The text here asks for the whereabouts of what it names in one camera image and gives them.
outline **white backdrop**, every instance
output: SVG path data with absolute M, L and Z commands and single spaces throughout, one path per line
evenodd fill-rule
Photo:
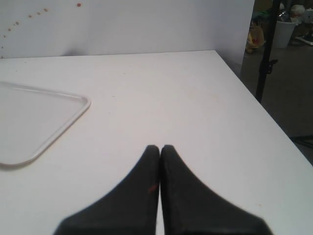
M 0 0 L 0 57 L 215 49 L 234 68 L 242 63 L 253 4 L 254 0 Z

